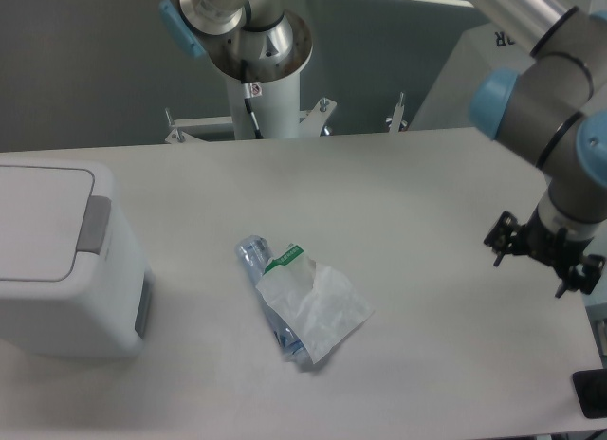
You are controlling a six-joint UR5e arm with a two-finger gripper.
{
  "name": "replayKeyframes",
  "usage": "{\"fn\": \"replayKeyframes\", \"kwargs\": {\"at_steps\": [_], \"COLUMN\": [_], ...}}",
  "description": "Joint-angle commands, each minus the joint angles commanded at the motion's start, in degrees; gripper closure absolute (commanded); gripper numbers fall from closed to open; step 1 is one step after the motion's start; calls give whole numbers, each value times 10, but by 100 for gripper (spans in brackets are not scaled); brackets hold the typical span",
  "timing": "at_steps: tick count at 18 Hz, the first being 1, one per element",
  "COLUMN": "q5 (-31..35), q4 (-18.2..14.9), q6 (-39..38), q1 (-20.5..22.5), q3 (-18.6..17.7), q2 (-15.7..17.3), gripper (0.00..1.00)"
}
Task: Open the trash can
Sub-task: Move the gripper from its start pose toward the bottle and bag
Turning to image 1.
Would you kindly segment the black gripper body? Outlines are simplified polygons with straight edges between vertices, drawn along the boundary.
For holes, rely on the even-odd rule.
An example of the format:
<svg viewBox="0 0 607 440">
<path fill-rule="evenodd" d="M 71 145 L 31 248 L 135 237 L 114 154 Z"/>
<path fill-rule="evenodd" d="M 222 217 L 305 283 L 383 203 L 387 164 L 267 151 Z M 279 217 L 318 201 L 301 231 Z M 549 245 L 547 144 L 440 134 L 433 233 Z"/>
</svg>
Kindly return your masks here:
<svg viewBox="0 0 607 440">
<path fill-rule="evenodd" d="M 556 233 L 550 231 L 537 213 L 529 221 L 516 225 L 510 238 L 509 250 L 516 256 L 528 256 L 545 266 L 552 267 L 556 274 L 566 279 L 575 272 L 580 256 L 588 247 L 588 240 L 572 240 L 566 228 Z"/>
</svg>

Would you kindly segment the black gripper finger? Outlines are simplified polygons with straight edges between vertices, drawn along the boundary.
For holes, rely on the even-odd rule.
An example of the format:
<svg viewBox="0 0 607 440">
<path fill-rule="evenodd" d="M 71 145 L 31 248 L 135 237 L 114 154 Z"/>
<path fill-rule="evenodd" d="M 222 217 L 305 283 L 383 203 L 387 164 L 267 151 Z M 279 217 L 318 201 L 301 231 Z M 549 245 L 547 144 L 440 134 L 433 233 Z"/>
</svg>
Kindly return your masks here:
<svg viewBox="0 0 607 440">
<path fill-rule="evenodd" d="M 579 291 L 590 295 L 600 280 L 605 268 L 605 257 L 597 254 L 581 254 L 577 260 L 558 264 L 555 268 L 561 284 L 555 294 L 561 298 L 567 291 Z"/>
<path fill-rule="evenodd" d="M 504 211 L 484 239 L 484 245 L 495 254 L 494 266 L 499 266 L 507 255 L 521 254 L 520 231 L 518 219 L 511 212 Z"/>
</svg>

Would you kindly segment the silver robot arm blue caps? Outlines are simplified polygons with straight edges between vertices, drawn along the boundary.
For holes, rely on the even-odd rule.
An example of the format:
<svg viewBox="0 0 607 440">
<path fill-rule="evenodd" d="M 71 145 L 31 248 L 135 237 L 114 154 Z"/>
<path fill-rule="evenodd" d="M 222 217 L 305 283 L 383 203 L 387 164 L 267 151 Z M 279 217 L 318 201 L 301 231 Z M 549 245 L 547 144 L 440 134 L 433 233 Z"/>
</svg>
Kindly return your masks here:
<svg viewBox="0 0 607 440">
<path fill-rule="evenodd" d="M 504 212 L 485 243 L 552 268 L 560 293 L 590 294 L 606 266 L 587 250 L 606 220 L 606 114 L 583 108 L 606 85 L 606 14 L 570 0 L 468 1 L 533 60 L 489 73 L 469 120 L 549 180 L 527 222 Z"/>
</svg>

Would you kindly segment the silver second robot arm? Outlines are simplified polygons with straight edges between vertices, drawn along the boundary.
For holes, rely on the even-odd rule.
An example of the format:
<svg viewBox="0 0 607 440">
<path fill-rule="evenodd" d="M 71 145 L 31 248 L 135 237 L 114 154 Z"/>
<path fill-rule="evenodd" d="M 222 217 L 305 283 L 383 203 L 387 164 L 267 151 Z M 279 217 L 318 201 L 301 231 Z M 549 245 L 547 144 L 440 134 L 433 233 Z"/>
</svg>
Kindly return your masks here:
<svg viewBox="0 0 607 440">
<path fill-rule="evenodd" d="M 162 0 L 158 12 L 182 52 L 217 66 L 281 65 L 295 46 L 285 0 Z"/>
</svg>

